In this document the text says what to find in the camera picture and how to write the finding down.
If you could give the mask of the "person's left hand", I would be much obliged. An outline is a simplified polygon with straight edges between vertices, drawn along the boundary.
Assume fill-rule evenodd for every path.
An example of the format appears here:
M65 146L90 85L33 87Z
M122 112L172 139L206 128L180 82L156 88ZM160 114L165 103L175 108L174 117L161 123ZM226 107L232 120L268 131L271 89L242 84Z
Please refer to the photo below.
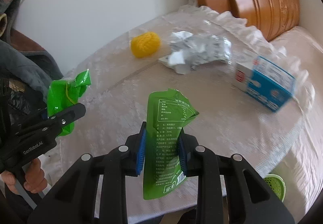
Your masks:
M1 174L1 178L10 191L12 191L16 195L19 194L18 190L15 187L16 178L11 172L4 171ZM41 169L41 161L39 160L39 158L34 159L29 165L29 168L25 174L25 180L26 181L24 183L24 187L31 193L39 193L47 187L48 182L45 178L43 169Z

